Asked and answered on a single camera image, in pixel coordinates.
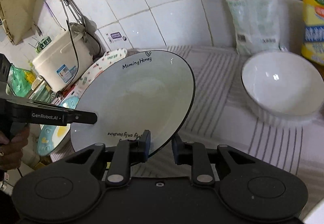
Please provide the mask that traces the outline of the person's left hand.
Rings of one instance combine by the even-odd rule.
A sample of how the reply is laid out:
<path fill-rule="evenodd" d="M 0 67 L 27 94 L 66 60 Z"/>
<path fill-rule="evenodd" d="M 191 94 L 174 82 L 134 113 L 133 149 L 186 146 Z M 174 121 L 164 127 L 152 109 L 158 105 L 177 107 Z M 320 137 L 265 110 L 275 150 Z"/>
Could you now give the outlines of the person's left hand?
<path fill-rule="evenodd" d="M 11 141 L 1 132 L 1 170 L 8 171 L 20 167 L 22 149 L 28 145 L 29 134 L 29 125 L 26 125 Z"/>

